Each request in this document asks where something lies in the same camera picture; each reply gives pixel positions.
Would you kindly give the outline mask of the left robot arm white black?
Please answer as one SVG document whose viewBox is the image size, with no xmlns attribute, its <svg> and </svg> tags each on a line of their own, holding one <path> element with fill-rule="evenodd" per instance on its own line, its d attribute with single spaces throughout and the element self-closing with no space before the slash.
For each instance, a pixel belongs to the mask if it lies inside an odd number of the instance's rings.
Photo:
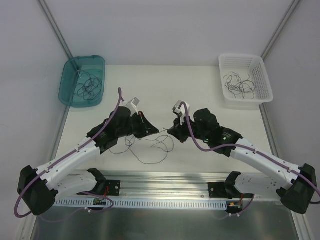
<svg viewBox="0 0 320 240">
<path fill-rule="evenodd" d="M 134 136 L 142 139 L 159 132 L 142 111 L 118 106 L 109 118 L 90 130 L 76 147 L 60 158 L 36 168 L 28 165 L 21 170 L 15 216 L 22 217 L 18 213 L 20 201 L 24 201 L 30 214 L 39 216 L 64 197 L 82 192 L 97 196 L 104 194 L 107 180 L 96 168 L 86 170 L 79 177 L 68 175 L 80 165 L 116 146 L 120 138 Z"/>
</svg>

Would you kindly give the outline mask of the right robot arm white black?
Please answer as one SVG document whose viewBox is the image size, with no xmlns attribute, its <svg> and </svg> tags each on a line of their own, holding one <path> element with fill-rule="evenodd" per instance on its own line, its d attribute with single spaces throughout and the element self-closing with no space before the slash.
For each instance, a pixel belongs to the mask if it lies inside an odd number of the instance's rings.
<svg viewBox="0 0 320 240">
<path fill-rule="evenodd" d="M 178 102 L 172 110 L 176 119 L 167 131 L 169 135 L 181 143 L 191 138 L 202 152 L 215 152 L 241 161 L 264 174 L 255 176 L 232 171 L 218 190 L 220 197 L 270 197 L 298 214 L 305 214 L 309 205 L 315 204 L 313 196 L 320 190 L 316 171 L 311 165 L 299 166 L 259 150 L 240 133 L 221 126 L 207 108 L 197 110 L 193 118 L 190 118 L 185 102 Z"/>
</svg>

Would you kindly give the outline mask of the teal plastic bin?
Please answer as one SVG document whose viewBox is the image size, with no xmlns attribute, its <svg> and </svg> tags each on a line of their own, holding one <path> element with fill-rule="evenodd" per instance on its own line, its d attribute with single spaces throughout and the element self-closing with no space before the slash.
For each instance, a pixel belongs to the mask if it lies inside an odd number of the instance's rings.
<svg viewBox="0 0 320 240">
<path fill-rule="evenodd" d="M 95 107 L 103 100 L 105 59 L 98 55 L 68 60 L 62 71 L 58 99 L 72 108 Z"/>
</svg>

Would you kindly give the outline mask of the white perforated plastic basket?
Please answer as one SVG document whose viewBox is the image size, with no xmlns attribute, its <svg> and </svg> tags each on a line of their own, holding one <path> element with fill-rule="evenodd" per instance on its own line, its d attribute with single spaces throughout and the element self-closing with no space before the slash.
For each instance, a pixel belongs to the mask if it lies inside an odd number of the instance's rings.
<svg viewBox="0 0 320 240">
<path fill-rule="evenodd" d="M 269 76 L 260 56 L 226 53 L 218 57 L 218 64 L 227 106 L 255 109 L 273 101 Z"/>
</svg>

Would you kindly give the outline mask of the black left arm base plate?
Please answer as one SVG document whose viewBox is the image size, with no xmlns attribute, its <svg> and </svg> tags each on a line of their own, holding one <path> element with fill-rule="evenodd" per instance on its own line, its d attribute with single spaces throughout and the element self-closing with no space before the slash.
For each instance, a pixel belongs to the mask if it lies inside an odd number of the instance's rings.
<svg viewBox="0 0 320 240">
<path fill-rule="evenodd" d="M 107 180 L 102 188 L 102 193 L 104 196 L 119 196 L 121 190 L 120 180 Z"/>
</svg>

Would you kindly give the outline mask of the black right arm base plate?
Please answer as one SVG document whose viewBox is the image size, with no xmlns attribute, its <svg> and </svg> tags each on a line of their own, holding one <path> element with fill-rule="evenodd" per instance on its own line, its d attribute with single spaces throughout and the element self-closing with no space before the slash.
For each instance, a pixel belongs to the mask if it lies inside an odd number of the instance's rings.
<svg viewBox="0 0 320 240">
<path fill-rule="evenodd" d="M 208 195 L 209 198 L 217 199 L 217 198 L 228 198 L 228 194 L 226 192 L 224 182 L 208 182 Z"/>
</svg>

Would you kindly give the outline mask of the aluminium mounting rail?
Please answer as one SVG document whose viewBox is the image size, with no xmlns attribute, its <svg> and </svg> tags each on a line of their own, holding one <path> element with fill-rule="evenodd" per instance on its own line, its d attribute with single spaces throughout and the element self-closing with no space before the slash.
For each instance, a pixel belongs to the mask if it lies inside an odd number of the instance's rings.
<svg viewBox="0 0 320 240">
<path fill-rule="evenodd" d="M 209 182 L 223 182 L 227 173 L 176 173 L 107 171 L 110 180 L 120 180 L 119 196 L 123 199 L 208 200 Z"/>
</svg>

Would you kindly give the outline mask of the right aluminium frame post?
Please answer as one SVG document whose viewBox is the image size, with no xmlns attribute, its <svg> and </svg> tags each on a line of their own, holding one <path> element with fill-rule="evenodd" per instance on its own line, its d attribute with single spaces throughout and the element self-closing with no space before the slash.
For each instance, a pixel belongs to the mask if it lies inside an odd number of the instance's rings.
<svg viewBox="0 0 320 240">
<path fill-rule="evenodd" d="M 277 27 L 275 28 L 273 34 L 271 35 L 269 41 L 267 42 L 264 50 L 262 51 L 261 58 L 265 60 L 270 52 L 272 51 L 273 47 L 277 43 L 279 37 L 281 36 L 283 30 L 288 25 L 289 21 L 291 20 L 292 16 L 296 12 L 299 5 L 302 3 L 302 0 L 292 0 L 289 4 L 287 10 L 285 11 L 283 17 L 281 18 L 280 22 L 278 23 Z"/>
</svg>

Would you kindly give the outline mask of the aluminium frame post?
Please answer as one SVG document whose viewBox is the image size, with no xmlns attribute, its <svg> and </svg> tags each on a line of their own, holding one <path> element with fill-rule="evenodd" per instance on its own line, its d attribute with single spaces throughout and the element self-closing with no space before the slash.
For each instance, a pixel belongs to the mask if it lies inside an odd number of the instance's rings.
<svg viewBox="0 0 320 240">
<path fill-rule="evenodd" d="M 56 39 L 58 40 L 64 54 L 66 55 L 66 57 L 70 60 L 72 59 L 74 56 L 55 20 L 55 17 L 54 15 L 52 14 L 52 11 L 50 10 L 50 7 L 47 3 L 46 0 L 37 0 L 37 3 L 39 5 L 39 7 L 41 8 L 43 14 L 44 14 L 44 17 L 46 18 L 46 20 L 48 21 L 52 31 L 53 31 L 53 34 L 55 35 Z"/>
<path fill-rule="evenodd" d="M 281 36 L 283 30 L 288 25 L 289 21 L 291 20 L 292 16 L 296 12 L 299 5 L 302 3 L 302 0 L 292 0 L 289 4 L 287 10 L 285 11 L 283 17 L 281 18 L 280 22 L 278 23 L 277 27 L 275 28 L 273 34 L 271 35 L 269 41 L 267 42 L 264 50 L 262 51 L 261 58 L 265 60 L 270 52 L 272 51 L 273 47 L 277 43 L 279 37 Z"/>
</svg>

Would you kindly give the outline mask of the left aluminium frame post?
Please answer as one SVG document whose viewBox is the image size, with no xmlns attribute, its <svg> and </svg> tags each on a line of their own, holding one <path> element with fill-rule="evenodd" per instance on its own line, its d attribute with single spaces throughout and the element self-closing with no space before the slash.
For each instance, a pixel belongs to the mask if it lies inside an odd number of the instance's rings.
<svg viewBox="0 0 320 240">
<path fill-rule="evenodd" d="M 58 40 L 64 54 L 66 55 L 66 57 L 70 60 L 72 59 L 74 56 L 55 20 L 55 17 L 54 15 L 52 14 L 52 11 L 50 10 L 50 7 L 47 3 L 46 0 L 37 0 L 37 3 L 39 5 L 39 7 L 41 8 L 43 14 L 44 14 L 44 17 L 46 18 L 46 20 L 48 21 L 52 31 L 53 31 L 53 34 L 55 35 L 56 39 Z"/>
</svg>

